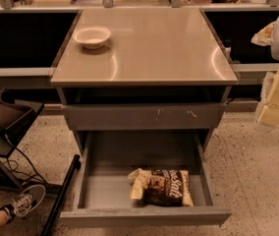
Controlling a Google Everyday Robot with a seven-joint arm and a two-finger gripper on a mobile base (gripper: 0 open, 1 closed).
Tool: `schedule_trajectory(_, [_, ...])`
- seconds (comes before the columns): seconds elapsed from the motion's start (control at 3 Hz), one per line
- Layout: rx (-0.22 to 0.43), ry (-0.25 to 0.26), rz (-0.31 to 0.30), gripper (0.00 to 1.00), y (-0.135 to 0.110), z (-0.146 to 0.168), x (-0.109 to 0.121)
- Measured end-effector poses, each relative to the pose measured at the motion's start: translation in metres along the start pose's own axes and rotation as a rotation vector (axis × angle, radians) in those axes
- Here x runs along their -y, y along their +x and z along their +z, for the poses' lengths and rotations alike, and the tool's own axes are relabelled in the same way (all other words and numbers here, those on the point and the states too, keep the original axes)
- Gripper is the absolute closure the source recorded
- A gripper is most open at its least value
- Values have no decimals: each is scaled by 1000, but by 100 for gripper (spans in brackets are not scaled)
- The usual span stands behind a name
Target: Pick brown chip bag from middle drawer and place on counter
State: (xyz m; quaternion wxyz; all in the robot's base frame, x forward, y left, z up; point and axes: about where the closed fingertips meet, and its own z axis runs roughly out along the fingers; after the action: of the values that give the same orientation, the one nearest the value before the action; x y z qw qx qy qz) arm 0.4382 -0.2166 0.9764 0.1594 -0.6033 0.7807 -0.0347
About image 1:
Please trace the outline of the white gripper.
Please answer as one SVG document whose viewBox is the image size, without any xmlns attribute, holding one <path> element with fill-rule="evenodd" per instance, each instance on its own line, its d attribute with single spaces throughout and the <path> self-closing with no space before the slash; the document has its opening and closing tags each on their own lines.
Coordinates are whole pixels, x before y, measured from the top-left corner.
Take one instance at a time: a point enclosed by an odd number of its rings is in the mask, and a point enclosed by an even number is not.
<svg viewBox="0 0 279 236">
<path fill-rule="evenodd" d="M 274 25 L 275 23 L 272 22 L 261 29 L 252 37 L 251 42 L 259 46 L 271 45 Z M 271 105 L 260 105 L 257 107 L 256 122 L 260 125 L 274 128 L 279 125 L 279 71 L 274 76 L 266 102 Z"/>
</svg>

